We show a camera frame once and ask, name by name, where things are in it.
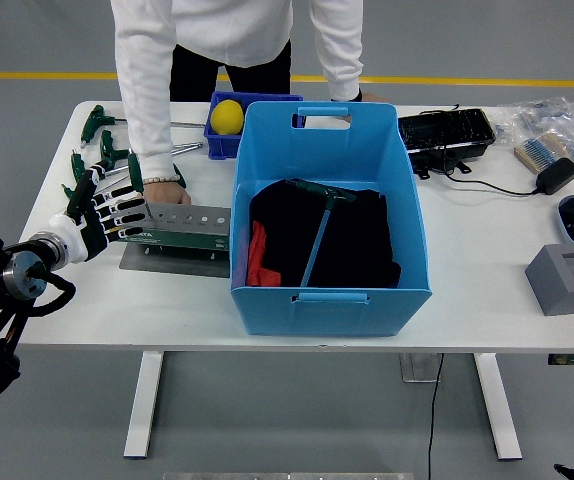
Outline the person's right hand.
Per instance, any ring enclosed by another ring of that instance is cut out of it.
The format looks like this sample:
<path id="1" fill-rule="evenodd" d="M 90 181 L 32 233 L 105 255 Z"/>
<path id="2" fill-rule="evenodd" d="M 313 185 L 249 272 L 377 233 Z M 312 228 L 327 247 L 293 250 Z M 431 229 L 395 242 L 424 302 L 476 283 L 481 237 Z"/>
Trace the person's right hand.
<path id="1" fill-rule="evenodd" d="M 144 198 L 149 202 L 190 205 L 191 197 L 180 184 L 178 174 L 143 180 Z"/>

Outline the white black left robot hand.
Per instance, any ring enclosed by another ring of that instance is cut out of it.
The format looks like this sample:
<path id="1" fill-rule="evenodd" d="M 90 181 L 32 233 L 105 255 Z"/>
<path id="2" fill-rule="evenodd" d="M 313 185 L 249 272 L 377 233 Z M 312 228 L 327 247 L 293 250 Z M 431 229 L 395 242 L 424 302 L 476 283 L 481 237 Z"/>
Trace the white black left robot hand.
<path id="1" fill-rule="evenodd" d="M 100 161 L 81 175 L 63 213 L 53 216 L 48 231 L 58 238 L 64 249 L 63 265 L 91 260 L 110 242 L 126 239 L 143 231 L 137 223 L 146 218 L 145 200 L 120 197 L 134 192 L 131 185 L 109 193 L 98 192 L 97 187 L 106 177 L 108 163 Z"/>

